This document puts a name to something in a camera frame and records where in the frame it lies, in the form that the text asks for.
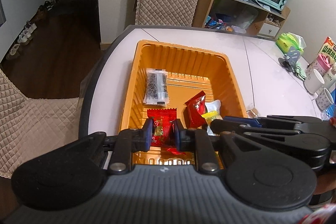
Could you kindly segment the red snack packet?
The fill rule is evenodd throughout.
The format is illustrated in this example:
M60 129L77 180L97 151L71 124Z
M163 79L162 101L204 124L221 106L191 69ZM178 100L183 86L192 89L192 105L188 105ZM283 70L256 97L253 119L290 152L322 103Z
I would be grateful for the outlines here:
M201 91L185 102L188 120L186 125L188 128L199 128L206 124L205 119L202 117L206 113L206 94Z

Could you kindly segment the red candy wrapper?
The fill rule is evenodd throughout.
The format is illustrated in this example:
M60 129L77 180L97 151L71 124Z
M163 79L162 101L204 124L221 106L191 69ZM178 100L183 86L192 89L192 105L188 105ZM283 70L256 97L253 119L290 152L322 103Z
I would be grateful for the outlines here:
M185 155L175 147L174 121L177 109L148 109L147 117L153 120L151 146L166 148L173 155Z

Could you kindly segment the orange plastic tray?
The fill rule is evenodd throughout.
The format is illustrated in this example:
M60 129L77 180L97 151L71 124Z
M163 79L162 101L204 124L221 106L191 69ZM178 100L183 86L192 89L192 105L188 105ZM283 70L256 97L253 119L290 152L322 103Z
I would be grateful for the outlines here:
M221 101L222 117L247 117L243 98L229 58L199 48L150 40L138 42L122 111L120 130L142 128L150 105L143 102L147 69L167 71L167 108L177 110L184 127L189 125L186 101L205 92L206 102Z

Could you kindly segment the clear black snack bar packet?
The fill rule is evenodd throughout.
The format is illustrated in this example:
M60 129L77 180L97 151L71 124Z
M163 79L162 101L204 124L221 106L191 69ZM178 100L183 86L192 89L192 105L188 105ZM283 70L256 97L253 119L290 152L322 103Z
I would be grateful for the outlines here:
M166 106L169 103L167 76L165 70L147 68L144 104Z

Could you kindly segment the silver green snack pouch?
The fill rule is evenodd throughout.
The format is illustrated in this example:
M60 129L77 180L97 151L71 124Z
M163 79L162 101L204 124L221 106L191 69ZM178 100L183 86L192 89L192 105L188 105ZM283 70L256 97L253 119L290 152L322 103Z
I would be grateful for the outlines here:
M215 119L222 119L222 116L220 114L220 108L221 108L221 101L215 100L212 102L205 102L206 112L202 114L202 118L205 119L207 124L207 134L210 136L215 136L213 131L210 128L211 122Z

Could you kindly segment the dotted white mug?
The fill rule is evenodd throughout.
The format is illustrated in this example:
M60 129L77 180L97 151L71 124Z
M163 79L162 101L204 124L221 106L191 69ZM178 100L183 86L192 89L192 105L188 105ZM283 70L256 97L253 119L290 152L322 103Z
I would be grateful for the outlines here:
M322 89L315 101L319 110L321 111L326 110L328 107L334 104L333 96L327 88Z

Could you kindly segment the beige quilted near chair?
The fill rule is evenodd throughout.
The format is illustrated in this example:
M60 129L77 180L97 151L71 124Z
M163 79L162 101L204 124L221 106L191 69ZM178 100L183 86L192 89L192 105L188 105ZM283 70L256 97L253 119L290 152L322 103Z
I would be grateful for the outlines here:
M29 98L1 72L1 177L77 140L78 100Z

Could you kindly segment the white lotion bottle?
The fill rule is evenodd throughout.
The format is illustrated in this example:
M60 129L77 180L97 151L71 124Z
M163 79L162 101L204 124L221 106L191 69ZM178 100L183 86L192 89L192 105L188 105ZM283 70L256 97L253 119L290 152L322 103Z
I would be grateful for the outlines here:
M323 76L323 80L324 80L324 88L331 88L331 86L333 85L333 83L335 83L336 81L336 63L334 63L330 69L325 73L325 75Z

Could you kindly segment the green cloth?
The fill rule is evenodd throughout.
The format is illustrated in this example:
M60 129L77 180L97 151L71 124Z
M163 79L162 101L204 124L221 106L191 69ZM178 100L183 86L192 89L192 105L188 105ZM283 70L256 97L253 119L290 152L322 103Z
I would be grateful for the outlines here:
M304 70L302 70L301 67L296 67L295 70L294 70L294 74L298 79L300 79L302 81L304 81L306 79L306 73L305 73Z

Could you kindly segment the pink lidded cup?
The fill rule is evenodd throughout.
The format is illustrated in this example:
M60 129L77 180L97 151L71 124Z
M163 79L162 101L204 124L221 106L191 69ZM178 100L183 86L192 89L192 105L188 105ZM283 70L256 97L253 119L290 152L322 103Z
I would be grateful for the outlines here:
M321 74L321 76L324 76L330 68L331 64L329 62L329 58L319 53L317 58L307 67L306 75L310 75L313 73L313 70L316 69Z

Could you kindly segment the black phone stand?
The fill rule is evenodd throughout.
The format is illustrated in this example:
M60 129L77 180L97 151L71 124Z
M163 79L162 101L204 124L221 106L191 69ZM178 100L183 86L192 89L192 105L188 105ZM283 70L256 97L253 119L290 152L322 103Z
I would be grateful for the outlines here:
M301 57L301 53L294 46L288 49L284 57L279 57L278 62L287 72L295 72L296 63Z

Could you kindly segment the green white snack box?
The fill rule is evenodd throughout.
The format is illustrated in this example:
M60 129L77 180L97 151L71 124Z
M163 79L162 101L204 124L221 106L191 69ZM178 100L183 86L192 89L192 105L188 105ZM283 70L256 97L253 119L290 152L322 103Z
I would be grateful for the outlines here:
M331 37L327 37L320 48L319 54L326 56L329 59L329 64L333 65L336 62L336 43Z

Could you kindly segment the green tissue pack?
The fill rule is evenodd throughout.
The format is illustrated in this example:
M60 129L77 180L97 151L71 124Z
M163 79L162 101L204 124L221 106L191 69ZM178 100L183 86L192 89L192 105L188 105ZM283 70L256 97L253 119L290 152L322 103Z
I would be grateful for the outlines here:
M276 45L284 54L288 53L290 47L294 47L302 55L304 53L304 49L306 48L304 38L290 32L282 33L276 40Z

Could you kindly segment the wooden shelf unit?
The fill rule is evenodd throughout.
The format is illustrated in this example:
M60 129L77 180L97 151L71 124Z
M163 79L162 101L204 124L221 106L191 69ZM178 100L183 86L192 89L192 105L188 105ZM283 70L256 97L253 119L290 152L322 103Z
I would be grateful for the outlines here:
M250 36L275 39L281 34L290 14L290 8L285 6L281 12L261 7L250 0L198 0L197 8L193 18L193 27L203 28L206 25L208 16L224 14L232 21L237 20L243 11L254 9L257 11L256 18L247 27L246 33Z

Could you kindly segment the shoes on floor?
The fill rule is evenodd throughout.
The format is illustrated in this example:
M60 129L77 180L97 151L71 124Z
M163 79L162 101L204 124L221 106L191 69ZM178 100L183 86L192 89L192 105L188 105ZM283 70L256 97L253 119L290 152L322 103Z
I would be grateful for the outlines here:
M22 48L29 44L33 39L33 33L37 29L37 22L46 18L47 13L54 7L55 1L45 1L43 5L40 5L36 14L31 20L28 20L23 27L23 30L18 35L14 44L10 47L6 60L13 60L20 56Z

